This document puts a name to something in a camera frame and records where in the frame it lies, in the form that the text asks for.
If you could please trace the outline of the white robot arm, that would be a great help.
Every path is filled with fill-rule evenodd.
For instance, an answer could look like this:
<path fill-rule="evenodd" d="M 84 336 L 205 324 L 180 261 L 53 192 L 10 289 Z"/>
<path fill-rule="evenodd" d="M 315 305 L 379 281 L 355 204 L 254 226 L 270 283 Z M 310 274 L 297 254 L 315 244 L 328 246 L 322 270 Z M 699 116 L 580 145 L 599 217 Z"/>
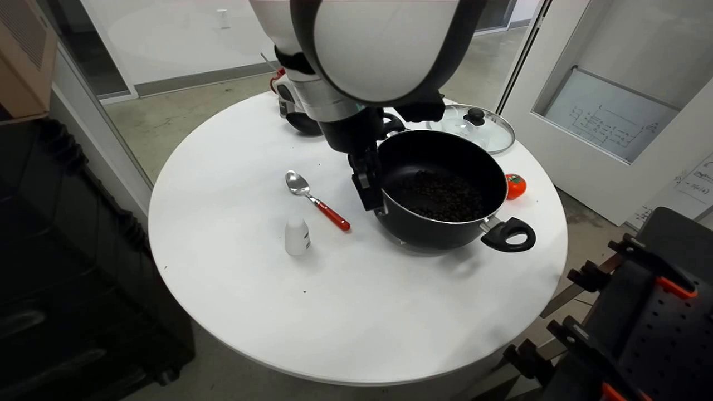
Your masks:
<path fill-rule="evenodd" d="M 382 109 L 443 116 L 440 87 L 462 64 L 486 0 L 250 0 L 293 97 L 347 156 L 365 209 L 379 209 Z"/>

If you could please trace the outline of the black perforated robot base table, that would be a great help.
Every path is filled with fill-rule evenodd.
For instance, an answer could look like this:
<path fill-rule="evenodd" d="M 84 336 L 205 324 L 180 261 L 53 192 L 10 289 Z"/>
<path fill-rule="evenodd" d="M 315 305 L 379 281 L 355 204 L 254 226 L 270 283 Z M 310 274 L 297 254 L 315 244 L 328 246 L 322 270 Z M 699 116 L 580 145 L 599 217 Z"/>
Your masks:
<path fill-rule="evenodd" d="M 658 206 L 609 246 L 615 266 L 570 274 L 597 291 L 591 313 L 548 322 L 561 359 L 524 340 L 506 361 L 540 401 L 713 401 L 713 232 Z"/>

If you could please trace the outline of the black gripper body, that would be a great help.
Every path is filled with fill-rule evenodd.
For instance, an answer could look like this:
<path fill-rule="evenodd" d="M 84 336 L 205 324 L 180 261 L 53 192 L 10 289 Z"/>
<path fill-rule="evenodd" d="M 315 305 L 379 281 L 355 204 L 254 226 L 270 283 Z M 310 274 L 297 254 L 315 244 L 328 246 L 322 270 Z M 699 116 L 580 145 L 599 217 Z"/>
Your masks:
<path fill-rule="evenodd" d="M 357 174 L 377 172 L 377 125 L 358 121 L 347 128 L 347 160 Z"/>

